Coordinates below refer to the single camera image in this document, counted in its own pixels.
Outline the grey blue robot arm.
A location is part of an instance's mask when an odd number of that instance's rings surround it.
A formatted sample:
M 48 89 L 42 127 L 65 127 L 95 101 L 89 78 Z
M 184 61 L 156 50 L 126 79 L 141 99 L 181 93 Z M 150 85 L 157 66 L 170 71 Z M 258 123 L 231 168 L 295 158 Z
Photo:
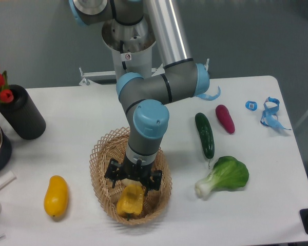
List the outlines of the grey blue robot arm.
M 205 93 L 209 74 L 190 53 L 176 1 L 70 1 L 84 25 L 103 23 L 112 51 L 116 91 L 130 135 L 122 162 L 111 160 L 105 177 L 130 179 L 147 191 L 160 188 L 152 165 L 167 130 L 167 104 Z

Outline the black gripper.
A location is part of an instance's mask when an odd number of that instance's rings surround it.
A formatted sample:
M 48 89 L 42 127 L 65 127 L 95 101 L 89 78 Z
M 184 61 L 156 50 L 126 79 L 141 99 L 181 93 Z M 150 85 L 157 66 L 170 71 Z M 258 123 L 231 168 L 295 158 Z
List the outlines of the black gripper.
M 152 163 L 142 165 L 141 160 L 133 163 L 126 156 L 121 165 L 116 159 L 111 158 L 104 177 L 112 182 L 114 188 L 118 180 L 132 180 L 140 182 L 145 187 L 144 196 L 149 191 L 159 191 L 162 180 L 162 170 L 151 172 Z

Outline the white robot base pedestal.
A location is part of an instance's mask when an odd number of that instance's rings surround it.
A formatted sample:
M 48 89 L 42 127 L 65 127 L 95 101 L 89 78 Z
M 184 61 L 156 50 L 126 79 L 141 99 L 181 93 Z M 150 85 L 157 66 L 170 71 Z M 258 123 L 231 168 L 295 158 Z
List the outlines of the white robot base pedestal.
M 104 44 L 111 50 L 116 78 L 125 73 L 152 76 L 152 47 L 158 45 L 164 71 L 190 74 L 180 64 L 193 62 L 180 17 L 176 13 L 152 13 L 130 25 L 115 19 L 104 22 Z

